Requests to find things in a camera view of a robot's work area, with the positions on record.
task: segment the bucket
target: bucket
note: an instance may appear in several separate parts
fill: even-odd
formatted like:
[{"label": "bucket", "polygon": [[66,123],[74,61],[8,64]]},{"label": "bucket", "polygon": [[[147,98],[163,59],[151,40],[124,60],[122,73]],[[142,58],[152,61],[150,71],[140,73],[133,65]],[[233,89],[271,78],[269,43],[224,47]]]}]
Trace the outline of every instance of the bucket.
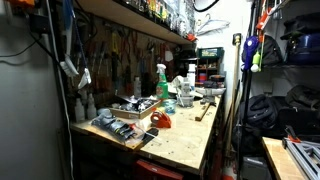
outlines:
[{"label": "bucket", "polygon": [[179,97],[177,95],[177,104],[179,104],[181,107],[193,107],[193,100],[194,96]]},{"label": "bucket", "polygon": [[204,82],[207,80],[207,75],[206,73],[200,73],[199,74],[199,82]]},{"label": "bucket", "polygon": [[175,100],[175,99],[167,99],[167,100],[164,100],[162,102],[161,106],[164,107],[165,112],[168,115],[171,115],[171,114],[175,114],[176,113],[176,104],[177,104],[177,100]]}]

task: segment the gray wall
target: gray wall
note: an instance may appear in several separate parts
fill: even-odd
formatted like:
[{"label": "gray wall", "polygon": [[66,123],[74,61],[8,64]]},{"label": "gray wall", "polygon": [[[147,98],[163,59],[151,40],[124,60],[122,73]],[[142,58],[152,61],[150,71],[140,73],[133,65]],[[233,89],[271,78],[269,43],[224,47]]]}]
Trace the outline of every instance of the gray wall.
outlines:
[{"label": "gray wall", "polygon": [[[33,42],[26,30],[7,24],[3,2],[0,25],[0,56]],[[17,57],[0,57],[0,102],[0,179],[62,179],[53,66],[38,45]]]}]

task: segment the wall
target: wall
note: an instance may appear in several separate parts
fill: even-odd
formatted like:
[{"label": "wall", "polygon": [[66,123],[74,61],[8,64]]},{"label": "wall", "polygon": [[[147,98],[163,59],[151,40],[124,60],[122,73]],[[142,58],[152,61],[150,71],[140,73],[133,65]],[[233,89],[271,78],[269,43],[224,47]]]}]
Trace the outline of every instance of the wall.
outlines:
[{"label": "wall", "polygon": [[[207,7],[212,0],[197,0],[197,8],[202,9]],[[242,42],[241,50],[245,37],[248,30],[249,18],[250,18],[250,8],[251,3],[241,0],[223,0],[219,1],[215,6],[203,13],[196,13],[196,20],[204,18],[207,13],[210,13],[211,19],[215,20],[225,20],[230,22],[229,27],[224,28],[220,31],[215,31],[210,34],[198,36],[197,48],[208,48],[208,47],[223,47],[225,50],[224,58],[222,61],[223,71],[226,71],[226,87],[227,91],[225,92],[225,107],[226,111],[229,110],[231,97],[232,97],[232,85],[233,85],[233,74],[234,74],[234,65],[235,65],[235,46],[232,45],[233,34],[241,33]],[[238,79],[241,78],[241,73],[238,72]]]},{"label": "wall", "polygon": [[[31,44],[27,31],[9,26],[0,3],[0,56]],[[61,113],[51,59],[38,45],[0,57],[0,179],[62,179],[56,129]]]},{"label": "wall", "polygon": [[[319,12],[319,5],[320,2],[314,0],[293,1],[283,8],[281,20],[273,20],[267,24],[266,34],[277,40],[282,54],[286,44],[286,41],[280,40],[285,30],[283,22],[298,15]],[[254,74],[251,95],[269,93],[273,96],[285,96],[297,84],[320,89],[319,74],[319,67],[265,68],[263,72]]]}]

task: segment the bottle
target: bottle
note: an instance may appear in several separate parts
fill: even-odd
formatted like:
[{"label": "bottle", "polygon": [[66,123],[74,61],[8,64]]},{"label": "bottle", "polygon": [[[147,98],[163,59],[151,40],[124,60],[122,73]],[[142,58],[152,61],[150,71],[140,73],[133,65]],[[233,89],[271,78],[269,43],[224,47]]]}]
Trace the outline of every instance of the bottle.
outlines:
[{"label": "bottle", "polygon": [[159,82],[156,88],[156,94],[158,99],[168,99],[168,83],[165,74],[166,66],[164,64],[157,64],[159,73]]},{"label": "bottle", "polygon": [[181,82],[181,96],[188,97],[190,96],[190,82],[188,78],[184,78]]},{"label": "bottle", "polygon": [[76,122],[85,120],[84,107],[81,104],[80,98],[76,99],[76,106],[74,107],[74,112],[76,115]]},{"label": "bottle", "polygon": [[97,109],[94,105],[94,99],[91,93],[89,94],[89,99],[88,99],[87,116],[88,116],[88,119],[93,119],[97,117]]},{"label": "bottle", "polygon": [[194,91],[194,85],[195,85],[195,81],[196,81],[196,65],[195,64],[189,64],[189,70],[187,73],[187,77],[190,83],[190,88],[191,91]]},{"label": "bottle", "polygon": [[136,98],[141,97],[141,81],[139,77],[135,77],[133,84],[133,95]]}]

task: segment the backpack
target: backpack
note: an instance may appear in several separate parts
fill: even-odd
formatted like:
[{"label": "backpack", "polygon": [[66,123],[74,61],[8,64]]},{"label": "backpack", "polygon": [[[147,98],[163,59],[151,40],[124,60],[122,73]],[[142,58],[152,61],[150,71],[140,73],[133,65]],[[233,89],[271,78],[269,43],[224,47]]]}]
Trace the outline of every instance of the backpack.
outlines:
[{"label": "backpack", "polygon": [[[244,118],[244,102],[240,104],[240,118]],[[264,94],[253,96],[248,102],[246,123],[258,129],[272,129],[276,124],[278,109],[274,101]]]},{"label": "backpack", "polygon": [[297,85],[287,93],[285,100],[293,107],[319,110],[320,91],[303,85]]},{"label": "backpack", "polygon": [[[262,65],[274,65],[274,64],[283,62],[283,57],[277,41],[269,35],[265,35],[264,44],[260,43],[258,45],[257,51],[259,51],[260,54],[261,52],[263,53],[262,62],[261,62]],[[245,62],[246,60],[245,50],[243,50],[241,56],[242,56],[242,62]]]}]

